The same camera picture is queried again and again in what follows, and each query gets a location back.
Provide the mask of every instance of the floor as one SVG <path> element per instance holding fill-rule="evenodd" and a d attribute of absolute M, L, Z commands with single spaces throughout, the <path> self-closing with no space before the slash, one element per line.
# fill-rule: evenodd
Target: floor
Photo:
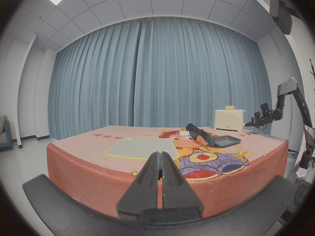
<path fill-rule="evenodd" d="M 0 179 L 16 208 L 25 220 L 42 236 L 53 236 L 52 232 L 37 216 L 22 189 L 22 184 L 40 175 L 48 176 L 46 147 L 51 139 L 36 140 L 35 138 L 22 142 L 19 149 L 14 143 L 13 150 L 0 152 Z M 311 169 L 307 181 L 311 182 L 315 169 Z M 277 221 L 265 236 L 273 236 L 280 228 Z"/>

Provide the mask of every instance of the red apple print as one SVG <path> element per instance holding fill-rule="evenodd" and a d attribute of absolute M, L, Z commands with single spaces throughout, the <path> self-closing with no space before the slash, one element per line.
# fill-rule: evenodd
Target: red apple print
<path fill-rule="evenodd" d="M 199 160 L 207 160 L 207 159 L 209 159 L 210 157 L 209 157 L 208 155 L 199 154 L 199 155 L 197 156 L 197 158 L 198 158 Z"/>

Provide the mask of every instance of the toaster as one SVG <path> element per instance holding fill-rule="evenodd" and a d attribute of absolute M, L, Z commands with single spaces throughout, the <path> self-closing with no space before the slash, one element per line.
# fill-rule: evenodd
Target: toaster
<path fill-rule="evenodd" d="M 246 110 L 235 109 L 235 106 L 225 106 L 225 109 L 215 110 L 214 129 L 225 129 L 232 131 L 243 131 L 243 113 Z"/>

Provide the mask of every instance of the small white card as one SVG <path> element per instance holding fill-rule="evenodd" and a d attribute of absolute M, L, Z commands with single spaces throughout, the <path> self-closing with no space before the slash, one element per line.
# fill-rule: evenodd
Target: small white card
<path fill-rule="evenodd" d="M 179 136 L 190 136 L 189 131 L 179 131 Z"/>

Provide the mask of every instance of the pink tablecloth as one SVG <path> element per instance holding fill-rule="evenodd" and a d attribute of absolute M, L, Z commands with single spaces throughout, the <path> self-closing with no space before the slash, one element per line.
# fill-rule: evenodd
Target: pink tablecloth
<path fill-rule="evenodd" d="M 48 144 L 49 178 L 85 205 L 117 217 L 116 203 L 145 161 L 109 157 L 105 152 L 123 137 L 171 138 L 180 155 L 175 163 L 204 203 L 203 217 L 208 217 L 245 201 L 275 175 L 284 174 L 288 141 L 246 130 L 203 129 L 211 136 L 232 135 L 242 143 L 210 148 L 201 138 L 180 137 L 184 128 L 108 126 Z"/>

